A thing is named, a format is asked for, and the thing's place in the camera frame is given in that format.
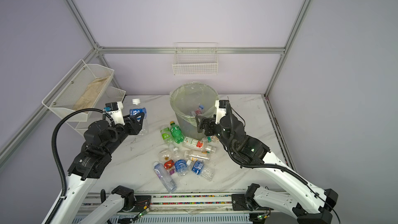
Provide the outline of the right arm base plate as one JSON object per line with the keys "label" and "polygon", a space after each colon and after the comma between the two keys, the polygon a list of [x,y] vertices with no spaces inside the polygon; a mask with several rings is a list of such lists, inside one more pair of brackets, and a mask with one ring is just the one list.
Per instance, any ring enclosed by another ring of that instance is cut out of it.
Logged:
{"label": "right arm base plate", "polygon": [[246,196],[245,194],[233,194],[232,208],[234,211],[253,211],[259,208],[258,204],[252,196]]}

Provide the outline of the purple label clear bottle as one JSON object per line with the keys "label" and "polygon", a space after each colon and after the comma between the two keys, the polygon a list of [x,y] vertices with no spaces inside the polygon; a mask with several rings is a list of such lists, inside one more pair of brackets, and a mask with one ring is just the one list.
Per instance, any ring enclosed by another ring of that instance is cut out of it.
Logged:
{"label": "purple label clear bottle", "polygon": [[153,170],[168,193],[171,194],[177,189],[175,181],[161,163],[155,162],[153,164]]}

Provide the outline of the red cap water bottle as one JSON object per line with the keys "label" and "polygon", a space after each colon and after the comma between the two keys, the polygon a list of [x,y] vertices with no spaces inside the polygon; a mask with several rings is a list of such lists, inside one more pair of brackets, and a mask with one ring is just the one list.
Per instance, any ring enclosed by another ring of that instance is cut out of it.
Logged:
{"label": "red cap water bottle", "polygon": [[191,111],[190,114],[191,114],[192,116],[201,115],[201,114],[202,114],[202,110],[201,110],[200,108],[198,108],[198,109],[196,109],[196,110],[194,110],[194,111]]}

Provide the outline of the red label small bottle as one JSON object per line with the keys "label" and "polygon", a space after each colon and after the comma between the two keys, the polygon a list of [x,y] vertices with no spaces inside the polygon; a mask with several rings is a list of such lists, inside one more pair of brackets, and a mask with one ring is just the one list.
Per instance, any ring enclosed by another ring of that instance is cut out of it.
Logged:
{"label": "red label small bottle", "polygon": [[169,149],[164,149],[158,153],[158,159],[163,164],[164,168],[170,175],[176,173],[175,164],[173,160],[173,153]]}

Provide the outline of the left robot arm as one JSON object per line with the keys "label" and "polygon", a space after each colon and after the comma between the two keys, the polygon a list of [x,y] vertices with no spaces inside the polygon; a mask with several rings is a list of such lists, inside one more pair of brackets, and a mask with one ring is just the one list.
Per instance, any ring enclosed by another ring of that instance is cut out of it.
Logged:
{"label": "left robot arm", "polygon": [[[57,136],[60,127],[70,118],[84,112],[98,112],[103,115],[102,120],[95,121],[89,125],[85,132],[85,143],[79,155],[76,156],[73,163],[65,174],[58,149]],[[99,179],[106,166],[112,160],[112,153],[129,135],[138,135],[143,127],[145,114],[138,113],[133,116],[122,116],[121,122],[116,123],[116,114],[110,114],[105,110],[97,108],[84,108],[72,112],[64,117],[55,127],[51,138],[52,154],[61,178],[61,192],[58,200],[55,201],[52,209],[48,213],[44,223],[55,222],[56,216],[61,214],[62,206],[66,205],[68,199],[72,197],[67,195],[67,183],[73,175],[78,180],[86,183],[89,179]]]}

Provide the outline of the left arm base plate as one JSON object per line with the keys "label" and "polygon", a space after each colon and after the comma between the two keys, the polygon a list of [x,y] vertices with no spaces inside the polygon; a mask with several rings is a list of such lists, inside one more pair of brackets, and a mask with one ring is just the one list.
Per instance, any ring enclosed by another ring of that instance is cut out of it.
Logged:
{"label": "left arm base plate", "polygon": [[139,213],[144,210],[144,207],[149,207],[152,196],[150,195],[135,195],[132,197],[123,198],[122,209],[118,213]]}

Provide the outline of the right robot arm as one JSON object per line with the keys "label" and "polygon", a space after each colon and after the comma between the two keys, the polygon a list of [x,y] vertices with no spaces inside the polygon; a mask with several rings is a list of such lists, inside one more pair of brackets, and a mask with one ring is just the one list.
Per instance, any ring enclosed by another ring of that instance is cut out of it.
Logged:
{"label": "right robot arm", "polygon": [[284,193],[275,192],[252,183],[244,194],[233,196],[234,203],[248,211],[267,213],[252,218],[263,224],[272,210],[294,218],[299,224],[330,224],[338,214],[334,207],[338,193],[310,183],[289,168],[271,149],[245,131],[245,121],[232,108],[228,100],[215,102],[212,117],[197,115],[197,130],[206,136],[215,136],[231,160],[240,168],[256,169],[279,185]]}

